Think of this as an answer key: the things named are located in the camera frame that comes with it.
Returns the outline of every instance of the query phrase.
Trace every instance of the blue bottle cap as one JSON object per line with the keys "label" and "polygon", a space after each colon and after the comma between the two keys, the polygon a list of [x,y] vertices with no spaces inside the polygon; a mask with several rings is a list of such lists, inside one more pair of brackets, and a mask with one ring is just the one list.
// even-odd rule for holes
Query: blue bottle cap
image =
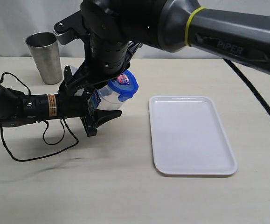
{"label": "blue bottle cap", "polygon": [[121,102],[131,99],[139,88],[136,78],[129,70],[124,71],[115,81],[109,81],[108,86],[120,94],[118,99]]}

